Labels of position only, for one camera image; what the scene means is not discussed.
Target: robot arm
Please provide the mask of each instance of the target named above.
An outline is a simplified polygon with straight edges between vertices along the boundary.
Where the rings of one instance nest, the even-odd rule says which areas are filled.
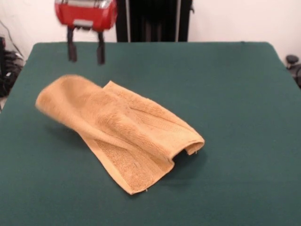
[[[69,60],[77,61],[74,29],[93,30],[98,33],[97,61],[104,64],[103,32],[116,23],[116,0],[55,0],[55,12],[60,23],[67,26]]]

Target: towel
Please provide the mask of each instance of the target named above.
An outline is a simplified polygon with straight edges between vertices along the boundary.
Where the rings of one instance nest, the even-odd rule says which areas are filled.
[[[129,194],[147,190],[170,172],[179,152],[191,155],[205,143],[175,114],[112,81],[102,88],[64,75],[40,92],[35,106],[76,131]]]

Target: green table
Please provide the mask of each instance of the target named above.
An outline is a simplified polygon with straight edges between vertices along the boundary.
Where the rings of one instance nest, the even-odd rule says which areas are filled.
[[[0,115],[1,226],[300,226],[300,90],[267,43],[37,44]],[[112,80],[162,104],[206,139],[130,196],[35,99],[66,73]]]

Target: table surface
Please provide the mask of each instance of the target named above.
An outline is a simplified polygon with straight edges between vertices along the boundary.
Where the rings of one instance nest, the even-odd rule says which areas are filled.
[[[0,225],[300,226],[300,90],[267,43],[34,46],[0,115]],[[206,140],[148,192],[130,196],[39,92],[76,73],[151,98]]]

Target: black stand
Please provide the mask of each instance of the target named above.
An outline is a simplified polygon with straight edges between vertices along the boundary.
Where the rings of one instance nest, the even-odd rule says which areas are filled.
[[[5,39],[0,37],[0,76],[6,75],[4,51],[5,51]]]
[[[192,0],[117,0],[117,5],[118,42],[188,40]]]

